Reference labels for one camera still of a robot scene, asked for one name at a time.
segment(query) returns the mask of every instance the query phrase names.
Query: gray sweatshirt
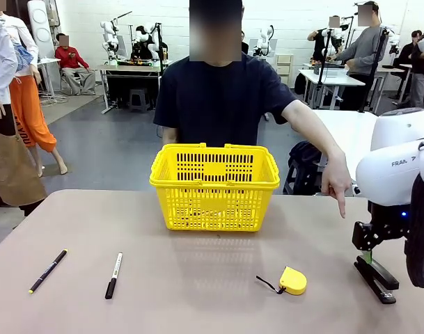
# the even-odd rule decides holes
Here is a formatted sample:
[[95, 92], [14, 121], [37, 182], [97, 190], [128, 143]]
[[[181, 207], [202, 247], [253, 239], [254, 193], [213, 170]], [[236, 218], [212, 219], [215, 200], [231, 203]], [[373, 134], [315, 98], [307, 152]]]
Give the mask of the gray sweatshirt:
[[0, 20], [0, 102], [10, 104], [9, 84], [17, 71], [17, 56], [10, 36]]
[[[377, 47], [379, 45], [380, 35], [384, 28], [380, 26], [370, 26], [362, 31], [362, 34], [357, 40], [351, 44], [344, 52], [339, 54], [336, 58], [337, 61], [348, 61], [354, 59], [354, 68], [350, 68], [349, 72], [352, 74], [370, 74], [372, 63]], [[380, 53], [379, 61], [384, 58], [386, 43], [388, 37], [385, 39], [384, 47]]]

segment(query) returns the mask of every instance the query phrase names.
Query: person in red jacket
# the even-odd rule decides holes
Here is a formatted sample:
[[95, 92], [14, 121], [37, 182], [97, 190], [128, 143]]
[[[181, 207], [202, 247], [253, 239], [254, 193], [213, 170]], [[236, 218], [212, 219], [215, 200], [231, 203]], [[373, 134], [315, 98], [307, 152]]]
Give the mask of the person in red jacket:
[[[64, 33], [57, 34], [60, 46], [56, 50], [56, 58], [60, 59], [60, 67], [65, 75], [66, 82], [71, 87], [73, 95], [95, 95], [95, 73], [89, 69], [89, 65], [82, 59], [79, 52], [70, 47], [69, 37]], [[75, 74], [81, 79], [81, 88], [75, 80]]]

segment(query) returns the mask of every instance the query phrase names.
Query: brown apron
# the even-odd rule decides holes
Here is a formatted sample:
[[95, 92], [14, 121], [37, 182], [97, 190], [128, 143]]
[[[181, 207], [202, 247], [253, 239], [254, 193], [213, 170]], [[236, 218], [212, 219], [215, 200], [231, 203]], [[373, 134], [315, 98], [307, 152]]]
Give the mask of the brown apron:
[[47, 197], [16, 127], [14, 136], [0, 134], [0, 196], [13, 207]]

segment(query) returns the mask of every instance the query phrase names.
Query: white wall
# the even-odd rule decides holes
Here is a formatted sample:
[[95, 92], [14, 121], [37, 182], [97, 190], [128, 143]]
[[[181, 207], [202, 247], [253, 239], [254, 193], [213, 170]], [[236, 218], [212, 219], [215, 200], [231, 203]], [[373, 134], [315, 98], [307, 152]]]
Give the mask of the white wall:
[[[120, 34], [129, 41], [127, 24], [134, 29], [146, 22], [161, 22], [164, 42], [168, 45], [170, 58], [181, 59], [189, 53], [189, 0], [57, 0], [62, 32], [70, 35], [70, 44], [81, 56], [95, 66], [106, 59], [102, 48], [103, 29], [101, 21], [132, 10], [133, 13], [120, 19]], [[321, 0], [243, 0], [246, 8], [242, 29], [246, 39], [258, 38], [262, 27], [274, 25], [278, 38], [278, 54], [294, 54], [294, 75], [301, 64], [308, 62], [313, 53], [313, 43], [306, 37], [327, 25], [329, 16], [350, 16], [356, 11], [354, 2], [332, 0], [325, 4]], [[411, 32], [424, 31], [424, 0], [379, 0], [382, 20], [402, 31], [401, 45], [411, 40]]]

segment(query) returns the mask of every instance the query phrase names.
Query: basket rim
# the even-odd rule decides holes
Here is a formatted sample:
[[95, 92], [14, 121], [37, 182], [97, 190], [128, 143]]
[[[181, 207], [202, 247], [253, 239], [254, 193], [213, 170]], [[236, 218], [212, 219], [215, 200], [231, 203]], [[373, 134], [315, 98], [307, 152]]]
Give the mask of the basket rim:
[[[157, 180], [155, 175], [159, 172], [161, 166], [161, 161], [163, 156], [169, 150], [176, 148], [205, 148], [211, 150], [225, 150], [225, 149], [245, 149], [245, 150], [260, 150], [266, 154], [266, 159], [269, 164], [269, 169], [271, 174], [274, 176], [274, 181], [272, 182], [237, 182], [237, 181], [227, 181], [227, 182], [204, 182], [202, 180], [192, 180], [192, 181], [178, 181], [178, 180]], [[231, 145], [225, 144], [223, 148], [208, 148], [205, 143], [200, 144], [167, 144], [165, 145], [155, 157], [153, 165], [151, 167], [150, 174], [150, 184], [156, 188], [190, 188], [190, 189], [251, 189], [251, 190], [274, 190], [280, 185], [280, 177], [278, 166], [276, 165], [275, 159], [267, 148], [264, 146], [250, 146], [250, 145]]]

